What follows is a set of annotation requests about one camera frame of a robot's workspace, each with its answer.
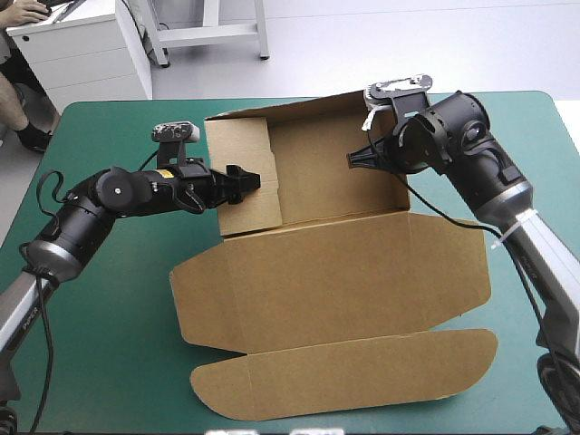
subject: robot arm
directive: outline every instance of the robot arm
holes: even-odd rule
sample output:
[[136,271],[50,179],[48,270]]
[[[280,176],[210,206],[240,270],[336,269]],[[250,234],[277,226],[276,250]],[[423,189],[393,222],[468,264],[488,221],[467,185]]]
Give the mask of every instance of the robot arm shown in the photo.
[[536,342],[551,354],[538,360],[540,381],[570,430],[579,432],[580,263],[533,209],[532,185],[489,131],[482,104],[456,92],[430,105],[430,85],[427,75],[371,85],[364,94],[370,114],[363,129],[385,109],[396,125],[350,154],[349,164],[393,174],[433,168],[447,176],[479,221],[499,228],[500,242],[546,305],[544,333]]
[[0,295],[0,403],[20,398],[10,361],[40,312],[39,293],[46,301],[60,283],[76,278],[116,219],[174,210],[200,214],[225,202],[242,202],[260,188],[258,174],[234,165],[224,174],[202,159],[186,158],[185,143],[198,135],[190,122],[160,124],[152,133],[159,143],[155,170],[131,173],[113,167],[94,174],[69,190],[46,227],[22,246],[28,265]]

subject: person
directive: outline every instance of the person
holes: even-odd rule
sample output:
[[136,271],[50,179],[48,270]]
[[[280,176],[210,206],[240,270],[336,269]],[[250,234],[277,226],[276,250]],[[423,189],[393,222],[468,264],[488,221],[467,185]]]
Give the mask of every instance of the person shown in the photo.
[[[0,0],[0,30],[4,32],[7,27],[39,23],[47,19],[47,13],[46,6],[36,0]],[[52,135],[37,129],[28,120],[13,83],[25,84],[42,95],[46,92],[18,49],[10,48],[4,59],[5,62],[0,64],[0,123],[13,130],[27,149],[43,153]]]

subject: green table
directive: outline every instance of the green table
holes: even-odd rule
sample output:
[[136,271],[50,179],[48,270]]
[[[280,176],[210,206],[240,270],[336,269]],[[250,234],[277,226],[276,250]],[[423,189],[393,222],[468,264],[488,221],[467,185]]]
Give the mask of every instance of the green table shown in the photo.
[[[433,95],[432,101],[442,95]],[[580,253],[577,187],[580,158],[552,100],[539,92],[482,93],[492,130],[536,186],[536,208],[569,247]],[[48,169],[60,169],[70,188],[111,165],[136,169],[156,149],[153,125],[288,100],[132,101],[77,103],[69,107],[32,186]],[[189,155],[207,156],[205,143]],[[471,218],[446,179],[432,171],[411,184],[452,216]],[[412,209],[427,212],[413,200]],[[31,188],[0,250],[0,288],[18,275],[17,246],[46,222]],[[232,353],[186,344],[169,287],[170,269],[220,241],[215,211],[198,217],[170,213],[120,220],[83,274],[65,283],[48,305],[56,360],[40,430],[202,432],[254,428],[343,427],[353,432],[530,432],[562,422],[536,375],[542,350],[537,325],[508,257],[488,251],[493,296],[488,304],[441,328],[487,327],[499,339],[498,356],[484,379],[441,401],[334,412],[260,423],[233,421],[206,408],[189,386],[193,367]],[[15,404],[27,430],[44,380],[45,343],[40,322],[14,360],[23,399]]]

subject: person's hand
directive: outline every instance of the person's hand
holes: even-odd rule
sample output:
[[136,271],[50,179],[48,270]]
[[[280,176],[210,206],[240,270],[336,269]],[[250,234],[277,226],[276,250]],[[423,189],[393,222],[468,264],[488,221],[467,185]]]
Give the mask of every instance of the person's hand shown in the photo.
[[41,14],[47,12],[46,6],[36,0],[16,0],[0,12],[0,26],[6,28],[26,23],[39,23],[48,18]]

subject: person's leg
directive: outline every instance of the person's leg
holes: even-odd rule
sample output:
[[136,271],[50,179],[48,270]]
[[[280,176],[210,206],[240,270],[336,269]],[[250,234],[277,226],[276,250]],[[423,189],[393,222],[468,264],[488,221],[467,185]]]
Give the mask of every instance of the person's leg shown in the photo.
[[13,85],[0,72],[0,122],[14,130],[20,142],[29,150],[45,152],[50,133],[38,130],[29,122]]
[[2,73],[9,82],[25,84],[33,91],[46,96],[43,86],[36,79],[20,50],[14,48],[10,50],[10,58],[2,64]]
[[14,86],[0,72],[0,122],[10,130],[26,128],[28,118],[24,114]]

